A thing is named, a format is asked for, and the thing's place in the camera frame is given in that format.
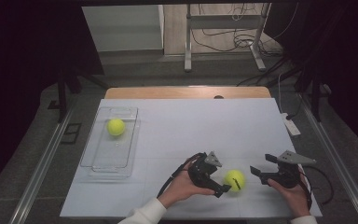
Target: white tabletop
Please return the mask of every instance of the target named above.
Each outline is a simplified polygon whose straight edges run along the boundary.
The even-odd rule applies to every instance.
[[[192,196],[170,207],[164,218],[291,216],[282,196],[261,185],[249,168],[277,172],[277,164],[266,161],[265,154],[295,152],[274,99],[101,100],[100,107],[105,106],[138,108],[141,126],[132,174],[117,181],[84,181],[90,168],[79,163],[61,217],[125,217],[131,209],[156,197],[186,158],[210,151],[223,164],[212,179],[223,184],[228,170],[239,169],[246,176],[245,189],[220,198]],[[320,217],[313,201],[310,211]]]

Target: white wall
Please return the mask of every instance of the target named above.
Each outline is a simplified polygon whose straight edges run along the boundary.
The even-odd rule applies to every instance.
[[[83,7],[83,13],[100,52],[162,49],[158,6]]]

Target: clear plastic tray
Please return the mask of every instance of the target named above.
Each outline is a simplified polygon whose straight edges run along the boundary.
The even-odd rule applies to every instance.
[[[95,117],[80,165],[90,167],[89,175],[101,179],[122,179],[131,175],[140,122],[136,107],[101,107]],[[111,135],[110,119],[121,119],[123,134]]]

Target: tennis ball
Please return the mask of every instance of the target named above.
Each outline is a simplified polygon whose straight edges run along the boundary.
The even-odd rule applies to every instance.
[[[226,173],[225,184],[230,185],[232,191],[240,191],[245,187],[245,176],[239,170],[230,170]]]
[[[119,136],[124,133],[126,129],[126,124],[121,119],[110,119],[107,122],[107,131],[113,136]]]

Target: hand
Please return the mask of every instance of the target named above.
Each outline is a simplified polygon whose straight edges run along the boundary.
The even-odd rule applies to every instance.
[[[190,161],[184,167],[184,170],[171,182],[167,189],[158,197],[158,200],[165,208],[172,204],[185,200],[194,194],[213,195],[214,190],[199,188],[193,184],[188,176],[188,167],[192,164]]]
[[[301,175],[301,181],[304,183],[305,186],[307,186],[307,182],[305,181],[303,175]],[[287,189],[272,179],[269,179],[268,183],[270,186],[280,192],[280,194],[288,203],[295,217],[310,216],[310,210],[307,205],[306,193],[299,185],[296,185],[292,189]]]

